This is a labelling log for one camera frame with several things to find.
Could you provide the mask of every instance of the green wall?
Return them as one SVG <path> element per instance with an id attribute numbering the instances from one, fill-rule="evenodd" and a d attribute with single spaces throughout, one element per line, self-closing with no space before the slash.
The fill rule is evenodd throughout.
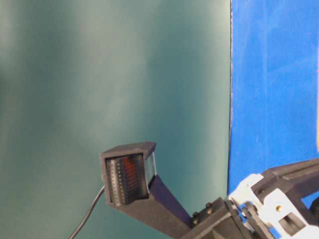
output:
<path id="1" fill-rule="evenodd" d="M 0 0 L 0 236 L 67 238 L 99 153 L 158 143 L 192 214 L 227 186 L 228 0 Z M 78 238 L 167 238 L 100 200 Z"/>

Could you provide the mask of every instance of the blue panel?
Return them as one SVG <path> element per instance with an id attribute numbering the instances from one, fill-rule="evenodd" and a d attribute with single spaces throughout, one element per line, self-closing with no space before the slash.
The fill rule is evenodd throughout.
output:
<path id="1" fill-rule="evenodd" d="M 318 157 L 319 1 L 232 1 L 229 188 Z"/>

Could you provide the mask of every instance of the white plastic part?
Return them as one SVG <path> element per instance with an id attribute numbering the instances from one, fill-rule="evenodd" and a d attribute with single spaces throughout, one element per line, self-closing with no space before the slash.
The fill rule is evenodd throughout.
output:
<path id="1" fill-rule="evenodd" d="M 253 203 L 257 209 L 262 206 L 262 203 L 256 197 L 251 187 L 262 180 L 264 177 L 261 174 L 251 174 L 239 183 L 236 190 L 232 192 L 228 199 L 237 205 L 242 205 L 246 202 Z"/>
<path id="2" fill-rule="evenodd" d="M 263 179 L 261 174 L 251 174 L 243 181 L 240 182 L 234 192 L 232 192 L 228 199 L 233 201 L 237 206 L 241 206 L 244 203 L 252 203 L 258 212 L 259 218 L 270 229 L 274 227 L 281 235 L 282 239 L 316 239 L 319 238 L 319 227 L 311 226 L 302 217 L 296 207 L 292 204 L 289 198 L 280 190 L 275 189 L 268 194 L 264 203 L 256 197 L 251 187 Z M 294 235 L 288 234 L 281 226 L 279 221 L 293 213 L 297 216 L 305 226 L 296 232 Z"/>

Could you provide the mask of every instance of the screw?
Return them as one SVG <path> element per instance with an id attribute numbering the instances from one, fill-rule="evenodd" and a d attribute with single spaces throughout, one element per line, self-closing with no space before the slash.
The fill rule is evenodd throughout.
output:
<path id="1" fill-rule="evenodd" d="M 207 213 L 208 214 L 212 214 L 213 213 L 213 209 L 212 208 L 207 209 Z"/>
<path id="2" fill-rule="evenodd" d="M 193 218 L 193 223 L 194 223 L 194 225 L 197 225 L 198 224 L 198 218 Z"/>
<path id="3" fill-rule="evenodd" d="M 278 205 L 278 206 L 276 207 L 276 211 L 277 211 L 277 212 L 281 212 L 282 209 L 283 209 L 283 207 L 282 207 L 281 205 Z"/>

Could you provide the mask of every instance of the black cable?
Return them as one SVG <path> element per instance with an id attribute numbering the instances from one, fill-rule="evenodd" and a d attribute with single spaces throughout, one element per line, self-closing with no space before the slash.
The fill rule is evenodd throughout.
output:
<path id="1" fill-rule="evenodd" d="M 86 221 L 89 219 L 89 216 L 91 215 L 96 203 L 98 202 L 98 200 L 100 199 L 101 195 L 104 192 L 104 186 L 100 189 L 98 195 L 96 195 L 95 199 L 93 200 L 92 205 L 90 206 L 88 212 L 86 213 L 85 217 L 83 218 L 83 220 L 81 221 L 81 223 L 78 225 L 78 227 L 74 230 L 74 232 L 71 234 L 71 236 L 69 237 L 69 239 L 73 239 L 75 238 L 75 236 L 79 233 L 79 231 L 82 229 L 82 227 L 84 226 L 84 224 L 86 223 Z"/>

